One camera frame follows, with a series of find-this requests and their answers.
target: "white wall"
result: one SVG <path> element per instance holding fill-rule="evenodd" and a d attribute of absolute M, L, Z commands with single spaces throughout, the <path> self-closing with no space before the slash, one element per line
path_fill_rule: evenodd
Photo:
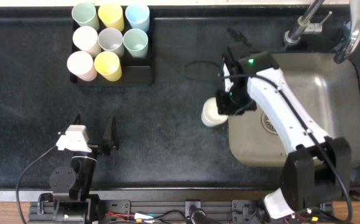
<path fill-rule="evenodd" d="M 74 6 L 87 0 L 0 0 L 0 6 Z M 95 5 L 109 0 L 89 0 Z M 234 4 L 310 4 L 312 0 L 111 0 L 121 5 L 144 2 L 148 5 L 234 5 Z M 348 4 L 348 0 L 326 0 L 325 4 Z"/>

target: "stainless steel sink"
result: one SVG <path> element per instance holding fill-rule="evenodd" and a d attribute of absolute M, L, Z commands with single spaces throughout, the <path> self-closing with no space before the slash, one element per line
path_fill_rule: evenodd
<path fill-rule="evenodd" d="M 334 54 L 273 54 L 295 96 L 332 138 L 351 146 L 352 166 L 360 164 L 360 91 L 355 67 Z M 269 118 L 258 108 L 229 118 L 229 146 L 249 166 L 283 166 L 285 149 Z"/>

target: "yellow cup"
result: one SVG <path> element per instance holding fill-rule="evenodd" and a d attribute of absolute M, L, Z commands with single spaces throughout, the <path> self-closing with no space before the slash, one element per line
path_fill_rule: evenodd
<path fill-rule="evenodd" d="M 119 4 L 109 2 L 98 9 L 98 16 L 107 28 L 124 29 L 123 9 Z"/>
<path fill-rule="evenodd" d="M 113 52 L 101 52 L 94 60 L 94 67 L 98 73 L 111 82 L 122 77 L 119 57 Z"/>

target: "black countertop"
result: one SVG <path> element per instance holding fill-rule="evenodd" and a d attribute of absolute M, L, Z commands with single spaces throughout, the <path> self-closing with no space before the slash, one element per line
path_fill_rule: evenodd
<path fill-rule="evenodd" d="M 343 7 L 329 9 L 325 24 L 337 30 L 348 18 Z M 142 187 L 275 189 L 281 168 L 248 167 L 229 150 L 228 126 L 206 128 L 200 114 L 220 83 L 182 77 L 194 59 L 221 63 L 234 42 L 227 28 L 241 30 L 252 51 L 283 52 L 283 33 L 305 7 L 179 7 L 153 9 L 155 81 L 145 88 L 80 88 L 69 81 L 70 9 L 0 9 L 0 189 L 13 189 L 21 171 L 53 146 L 57 132 L 81 114 L 91 139 L 99 138 L 114 114 L 120 150 L 99 157 L 93 178 L 98 190 Z M 306 52 L 328 52 L 333 35 L 306 37 Z M 360 44 L 351 57 L 359 71 Z M 216 71 L 199 66 L 194 75 Z M 22 186 L 49 189 L 51 171 L 70 164 L 71 152 L 52 152 L 28 171 Z M 360 166 L 352 187 L 360 188 Z"/>

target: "white cup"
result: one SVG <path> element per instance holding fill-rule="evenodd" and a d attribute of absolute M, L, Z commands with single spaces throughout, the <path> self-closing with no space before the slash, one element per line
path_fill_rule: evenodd
<path fill-rule="evenodd" d="M 71 54 L 67 61 L 67 67 L 72 74 L 84 81 L 89 82 L 97 77 L 93 58 L 87 52 L 78 51 Z"/>
<path fill-rule="evenodd" d="M 98 36 L 98 43 L 105 51 L 113 52 L 119 57 L 124 54 L 123 35 L 115 28 L 102 30 Z"/>
<path fill-rule="evenodd" d="M 79 27 L 73 33 L 73 43 L 80 50 L 89 53 L 92 57 L 97 57 L 101 53 L 101 47 L 98 44 L 98 34 L 92 27 Z"/>
<path fill-rule="evenodd" d="M 144 32 L 149 30 L 149 8 L 147 5 L 130 5 L 126 8 L 125 14 L 133 29 L 140 29 Z"/>
<path fill-rule="evenodd" d="M 228 115 L 218 114 L 216 98 L 212 97 L 206 100 L 205 104 L 203 105 L 201 118 L 203 124 L 209 128 L 212 128 L 227 121 Z"/>
<path fill-rule="evenodd" d="M 79 26 L 90 26 L 99 29 L 99 20 L 95 6 L 90 2 L 77 4 L 72 9 L 72 18 Z"/>
<path fill-rule="evenodd" d="M 140 29 L 131 29 L 123 36 L 123 44 L 134 58 L 144 58 L 148 54 L 148 35 Z"/>

